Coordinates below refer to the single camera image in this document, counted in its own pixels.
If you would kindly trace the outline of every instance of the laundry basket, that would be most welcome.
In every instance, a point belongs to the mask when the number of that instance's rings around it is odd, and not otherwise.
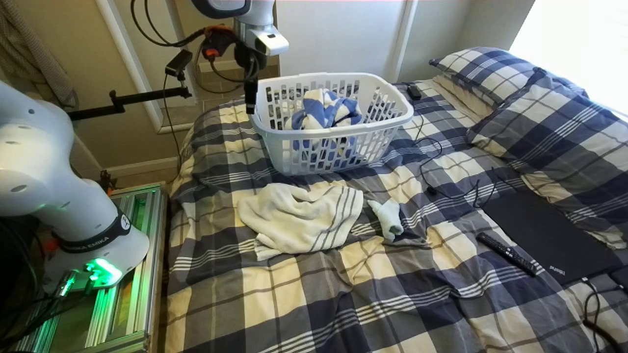
[[[326,89],[357,102],[363,122],[328,130],[292,130],[304,93]],[[412,106],[387,81],[367,73],[308,73],[259,81],[253,126],[283,175],[326,175],[369,165],[385,155]]]

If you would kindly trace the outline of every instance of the blue plaid blanket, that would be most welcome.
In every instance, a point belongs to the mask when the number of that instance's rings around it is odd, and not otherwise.
[[[571,351],[606,347],[583,324],[587,285],[563,291],[475,242],[516,247],[481,204],[520,187],[467,144],[473,124],[432,81],[387,155],[326,177],[273,171],[243,106],[198,118],[173,202],[165,351]],[[255,261],[237,200],[269,183],[345,185],[396,200],[406,234],[387,244],[365,208],[340,249]],[[601,296],[597,326],[628,349],[628,304]]]

